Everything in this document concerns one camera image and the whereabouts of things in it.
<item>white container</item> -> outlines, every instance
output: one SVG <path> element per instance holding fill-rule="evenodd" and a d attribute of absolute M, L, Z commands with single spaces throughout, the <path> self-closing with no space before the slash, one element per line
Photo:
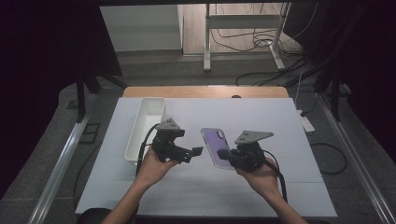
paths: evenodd
<path fill-rule="evenodd" d="M 149 129 L 156 123 L 161 123 L 166 117 L 165 99 L 160 97 L 143 98 L 140 102 L 139 110 L 134 120 L 131 137 L 125 150 L 127 161 L 137 161 L 140 146 L 146 138 Z M 152 142 L 156 134 L 154 129 L 148 138 L 147 144 Z"/>

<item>wrist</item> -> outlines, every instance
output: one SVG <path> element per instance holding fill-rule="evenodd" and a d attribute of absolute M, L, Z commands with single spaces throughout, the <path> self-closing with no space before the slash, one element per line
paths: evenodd
<path fill-rule="evenodd" d="M 131 189 L 145 192 L 151 185 L 140 178 L 136 178 L 131 185 Z"/>
<path fill-rule="evenodd" d="M 268 203 L 277 203 L 277 202 L 285 201 L 282 195 L 280 194 L 279 190 L 267 190 L 263 192 L 261 196 Z"/>

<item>metal bracket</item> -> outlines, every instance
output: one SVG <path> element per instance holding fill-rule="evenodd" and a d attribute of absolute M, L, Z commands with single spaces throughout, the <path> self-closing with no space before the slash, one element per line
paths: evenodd
<path fill-rule="evenodd" d="M 156 130 L 161 131 L 172 131 L 172 130 L 180 130 L 180 126 L 178 126 L 173 119 L 167 119 L 161 122 L 157 127 Z"/>
<path fill-rule="evenodd" d="M 243 131 L 241 135 L 235 140 L 237 145 L 239 144 L 249 144 L 258 142 L 264 138 L 274 136 L 274 133 L 264 133 L 264 132 L 253 132 L 253 131 Z"/>

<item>hand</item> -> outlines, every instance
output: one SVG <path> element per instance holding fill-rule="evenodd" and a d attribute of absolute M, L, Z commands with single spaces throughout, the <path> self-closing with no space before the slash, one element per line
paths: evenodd
<path fill-rule="evenodd" d="M 152 147 L 149 147 L 134 183 L 148 189 L 160 181 L 176 164 L 177 161 L 161 162 Z"/>
<path fill-rule="evenodd" d="M 277 167 L 276 163 L 272 159 L 266 159 Z M 268 199 L 270 196 L 280 195 L 277 187 L 276 173 L 265 164 L 253 172 L 247 172 L 237 168 L 235 168 L 235 170 L 239 175 L 243 176 L 249 185 L 264 199 Z"/>

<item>white wall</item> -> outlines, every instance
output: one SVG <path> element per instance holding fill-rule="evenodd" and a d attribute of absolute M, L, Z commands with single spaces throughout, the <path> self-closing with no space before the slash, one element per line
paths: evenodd
<path fill-rule="evenodd" d="M 115 51 L 182 47 L 177 6 L 100 8 Z"/>

